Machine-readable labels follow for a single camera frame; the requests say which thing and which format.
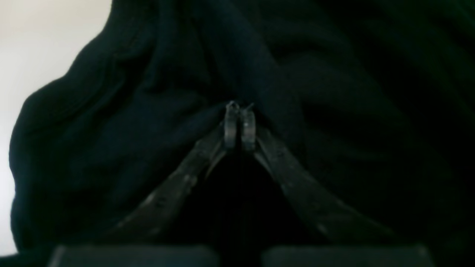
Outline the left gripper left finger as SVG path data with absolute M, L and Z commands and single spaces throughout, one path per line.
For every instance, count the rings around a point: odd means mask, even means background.
M 164 235 L 179 215 L 200 178 L 206 178 L 236 146 L 240 107 L 226 105 L 224 120 L 197 141 L 177 169 L 95 246 L 58 247 L 50 267 L 217 267 L 217 256 L 205 247 L 155 247 L 147 243 Z

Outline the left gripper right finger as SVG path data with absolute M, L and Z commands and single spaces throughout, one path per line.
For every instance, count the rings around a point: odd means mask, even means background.
M 257 124 L 249 105 L 240 110 L 242 149 L 272 177 L 296 215 L 329 246 L 280 246 L 262 256 L 264 267 L 434 267 L 428 249 L 400 241 L 327 190 L 282 141 Z

